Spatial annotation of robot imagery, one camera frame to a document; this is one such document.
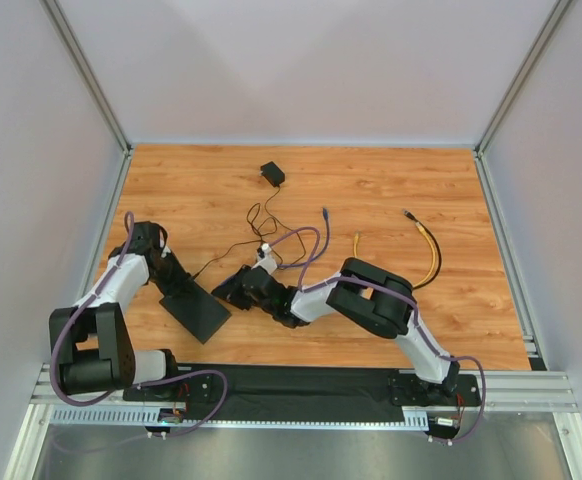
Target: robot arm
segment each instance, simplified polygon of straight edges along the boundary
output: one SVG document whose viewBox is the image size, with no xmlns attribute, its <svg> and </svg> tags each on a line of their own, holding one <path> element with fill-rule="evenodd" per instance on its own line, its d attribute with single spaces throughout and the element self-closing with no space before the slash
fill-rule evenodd
<svg viewBox="0 0 582 480">
<path fill-rule="evenodd" d="M 349 258 L 340 272 L 299 290 L 272 277 L 275 268 L 271 261 L 275 263 L 265 244 L 258 250 L 253 267 L 243 266 L 212 294 L 241 309 L 258 306 L 289 328 L 306 326 L 339 312 L 368 332 L 394 340 L 413 364 L 418 378 L 433 387 L 436 394 L 454 392 L 459 364 L 431 336 L 419 312 L 416 318 L 416 311 L 408 303 L 377 289 L 368 298 L 364 296 L 367 288 L 380 286 L 412 300 L 413 288 L 407 280 Z"/>
<path fill-rule="evenodd" d="M 60 347 L 59 384 L 65 394 L 128 388 L 165 378 L 174 368 L 175 360 L 168 350 L 134 351 L 123 317 L 136 292 L 149 281 L 164 295 L 185 293 L 190 288 L 191 275 L 166 246 L 166 239 L 166 231 L 156 223 L 135 224 L 132 241 L 120 265 L 117 262 L 122 247 L 117 247 L 91 291 L 73 306 L 56 309 L 51 314 L 49 333 L 53 349 L 73 312 L 86 298 L 96 294 Z M 105 278 L 108 281 L 97 294 Z M 79 350 L 77 345 L 90 336 L 97 337 L 98 347 Z"/>
</svg>

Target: power adapter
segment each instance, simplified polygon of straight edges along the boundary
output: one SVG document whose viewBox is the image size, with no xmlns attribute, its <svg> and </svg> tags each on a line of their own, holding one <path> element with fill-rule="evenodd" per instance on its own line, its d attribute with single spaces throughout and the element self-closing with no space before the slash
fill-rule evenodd
<svg viewBox="0 0 582 480">
<path fill-rule="evenodd" d="M 269 162 L 260 167 L 260 175 L 267 179 L 273 187 L 279 187 L 284 183 L 284 172 L 275 163 Z"/>
</svg>

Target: white wall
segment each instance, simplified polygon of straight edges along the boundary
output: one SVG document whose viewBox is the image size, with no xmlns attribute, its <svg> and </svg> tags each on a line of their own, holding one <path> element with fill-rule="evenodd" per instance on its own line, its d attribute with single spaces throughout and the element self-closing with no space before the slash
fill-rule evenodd
<svg viewBox="0 0 582 480">
<path fill-rule="evenodd" d="M 582 409 L 582 0 L 574 2 L 487 162 L 551 367 Z"/>
<path fill-rule="evenodd" d="M 0 0 L 0 476 L 120 161 L 39 2 Z"/>
<path fill-rule="evenodd" d="M 473 145 L 554 0 L 61 0 L 135 142 Z"/>
</svg>

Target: cable end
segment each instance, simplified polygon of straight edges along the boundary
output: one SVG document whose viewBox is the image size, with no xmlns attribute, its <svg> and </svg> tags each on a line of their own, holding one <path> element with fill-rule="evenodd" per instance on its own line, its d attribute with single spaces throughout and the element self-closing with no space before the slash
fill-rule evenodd
<svg viewBox="0 0 582 480">
<path fill-rule="evenodd" d="M 402 213 L 404 214 L 405 217 L 407 217 L 409 220 L 413 220 L 414 222 L 417 222 L 418 219 L 415 218 L 415 215 L 413 215 L 410 211 L 408 211 L 406 208 L 402 209 Z"/>
</svg>

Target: wood grain surface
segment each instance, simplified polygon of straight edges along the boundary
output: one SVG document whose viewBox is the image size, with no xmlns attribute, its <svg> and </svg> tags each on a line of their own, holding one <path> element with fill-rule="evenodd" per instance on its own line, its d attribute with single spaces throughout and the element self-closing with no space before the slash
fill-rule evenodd
<svg viewBox="0 0 582 480">
<path fill-rule="evenodd" d="M 292 228 L 324 232 L 329 209 L 331 243 L 312 265 L 305 283 L 337 270 L 352 254 L 381 268 L 420 280 L 431 261 L 429 247 L 406 219 L 408 208 L 437 237 L 443 254 L 440 276 L 418 290 L 422 315 L 438 342 L 454 355 L 478 357 L 487 369 L 528 370 L 522 334 L 471 152 L 459 149 L 330 147 L 233 147 L 141 145 L 133 157 L 106 254 L 123 242 L 123 215 L 160 223 L 184 268 L 195 273 L 235 242 L 254 239 L 249 207 L 274 193 L 259 175 L 275 161 L 286 173 L 269 204 Z M 303 236 L 313 246 L 311 234 Z M 208 291 L 242 264 L 252 264 L 257 244 L 238 246 L 198 278 Z M 277 249 L 285 260 L 301 253 L 296 238 Z M 276 273 L 295 284 L 299 269 Z M 134 348 L 170 348 L 179 361 L 246 364 L 408 367 L 390 340 L 372 336 L 339 314 L 308 327 L 287 329 L 262 311 L 233 316 L 205 345 L 158 304 L 154 285 L 140 290 L 125 318 Z"/>
</svg>

